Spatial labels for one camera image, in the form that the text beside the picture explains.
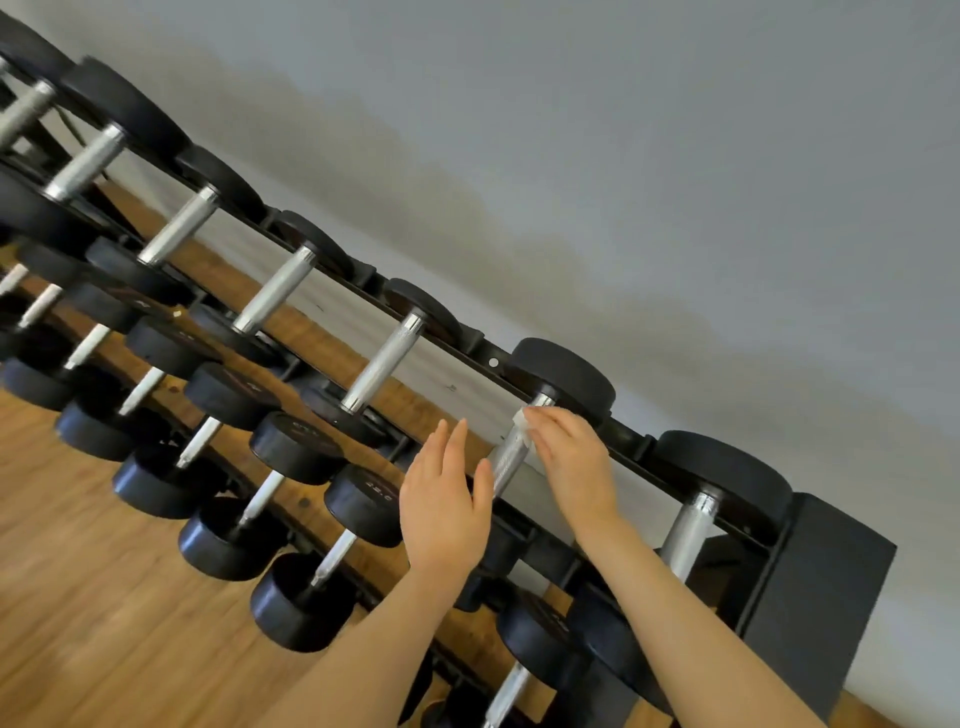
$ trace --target person's right arm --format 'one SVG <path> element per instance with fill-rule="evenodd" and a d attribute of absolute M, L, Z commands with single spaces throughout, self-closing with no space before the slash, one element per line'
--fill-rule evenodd
<path fill-rule="evenodd" d="M 561 511 L 684 728 L 824 728 L 619 515 L 610 456 L 590 425 L 557 407 L 524 412 Z"/>

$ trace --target forearm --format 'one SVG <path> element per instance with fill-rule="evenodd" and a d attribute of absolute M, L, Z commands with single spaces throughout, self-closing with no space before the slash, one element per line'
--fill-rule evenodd
<path fill-rule="evenodd" d="M 624 610 L 684 728 L 823 728 L 631 525 L 605 523 L 580 543 Z"/>
<path fill-rule="evenodd" d="M 420 661 L 462 586 L 409 571 L 258 727 L 396 726 Z"/>

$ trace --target dumbbell rack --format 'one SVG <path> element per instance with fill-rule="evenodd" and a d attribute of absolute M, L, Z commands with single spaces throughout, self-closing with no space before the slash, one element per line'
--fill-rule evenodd
<path fill-rule="evenodd" d="M 77 111 L 81 117 L 84 116 L 82 109 Z M 70 159 L 59 143 L 39 125 L 29 133 L 29 138 L 35 149 L 48 157 L 52 167 Z M 176 170 L 156 159 L 148 158 L 148 161 L 193 188 Z M 36 178 L 37 159 L 26 163 L 15 155 L 7 155 L 3 163 Z M 42 160 L 39 164 L 41 169 L 46 166 Z M 97 190 L 92 197 L 87 197 L 87 201 L 99 210 L 96 216 L 113 228 L 118 238 L 135 245 L 135 233 L 106 195 Z M 293 251 L 291 244 L 270 230 L 271 218 L 268 217 L 260 225 L 246 220 L 242 222 L 282 249 Z M 381 295 L 387 278 L 368 263 L 358 260 L 353 263 L 354 275 L 350 280 L 331 277 L 367 303 L 396 318 L 397 314 L 387 306 Z M 194 303 L 204 303 L 222 312 L 229 312 L 227 306 L 192 279 L 170 265 L 165 265 L 164 269 L 193 290 Z M 526 395 L 504 377 L 504 365 L 510 354 L 487 340 L 482 331 L 467 326 L 463 326 L 463 329 L 464 335 L 458 347 L 450 346 L 429 334 L 424 338 L 519 399 L 526 399 Z M 323 372 L 269 336 L 266 338 L 276 350 L 278 361 L 282 362 L 272 369 L 281 381 L 298 390 L 321 386 L 331 394 L 344 394 L 344 388 Z M 378 451 L 404 469 L 416 455 L 420 443 L 400 426 L 376 413 L 374 416 L 379 418 L 390 436 L 390 441 Z M 172 416 L 171 421 L 183 433 L 182 425 Z M 670 483 L 654 475 L 645 466 L 644 459 L 657 442 L 656 438 L 640 434 L 613 418 L 604 422 L 598 433 L 614 461 L 671 497 L 681 498 L 681 494 Z M 234 476 L 231 487 L 238 494 L 250 495 L 255 486 L 229 462 L 223 458 L 220 460 L 225 470 Z M 324 544 L 299 524 L 295 517 L 278 506 L 271 507 L 290 529 L 294 547 L 304 552 L 325 552 Z M 494 507 L 494 518 L 527 534 L 529 546 L 523 561 L 557 587 L 571 595 L 588 584 L 603 588 L 592 566 L 574 547 L 561 542 L 503 499 Z M 718 521 L 717 524 L 728 535 L 708 542 L 698 561 L 698 568 L 727 570 L 733 574 L 721 595 L 702 593 L 700 596 L 717 608 L 718 615 L 805 702 L 826 717 L 826 711 L 842 688 L 855 646 L 876 602 L 886 568 L 892 559 L 892 545 L 863 524 L 806 494 L 796 494 L 790 523 L 776 540 L 758 538 L 731 523 Z M 856 553 L 844 558 L 851 548 Z M 867 570 L 870 572 L 869 578 L 863 575 L 865 559 L 871 565 Z M 362 595 L 361 603 L 366 607 L 371 609 L 382 599 L 383 595 L 360 574 L 349 567 L 345 567 L 345 573 L 357 586 Z M 853 608 L 838 615 L 834 608 L 838 600 L 845 600 Z M 488 605 L 495 610 L 500 606 L 499 601 L 497 591 L 493 590 Z M 774 617 L 789 621 L 789 635 L 778 634 L 776 624 L 771 623 L 771 620 L 775 621 Z M 811 643 L 821 646 L 816 655 L 817 670 L 808 669 L 808 648 Z M 806 662 L 798 661 L 796 654 L 804 654 L 804 650 L 807 650 Z M 442 645 L 434 643 L 431 652 L 435 670 L 451 685 L 466 684 L 487 697 L 492 694 L 489 686 Z M 577 688 L 558 693 L 553 704 L 555 710 L 552 708 L 547 718 L 550 725 L 569 728 L 620 726 L 635 702 L 636 696 L 608 672 L 602 668 L 591 669 L 588 678 Z"/>

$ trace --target hand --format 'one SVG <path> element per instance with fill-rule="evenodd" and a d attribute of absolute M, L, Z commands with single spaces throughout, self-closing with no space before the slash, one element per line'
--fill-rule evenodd
<path fill-rule="evenodd" d="M 618 518 L 607 447 L 582 417 L 560 407 L 526 407 L 530 438 L 578 541 Z"/>
<path fill-rule="evenodd" d="M 459 592 L 487 547 L 493 470 L 488 460 L 480 462 L 471 496 L 464 476 L 467 421 L 461 420 L 449 439 L 448 431 L 441 420 L 407 471 L 400 488 L 400 527 L 410 571 Z"/>

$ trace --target person's right hand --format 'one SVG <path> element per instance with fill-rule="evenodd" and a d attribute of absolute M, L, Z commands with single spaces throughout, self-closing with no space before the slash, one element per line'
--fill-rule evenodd
<path fill-rule="evenodd" d="M 578 541 L 617 518 L 607 447 L 582 417 L 560 407 L 525 407 L 530 438 Z"/>

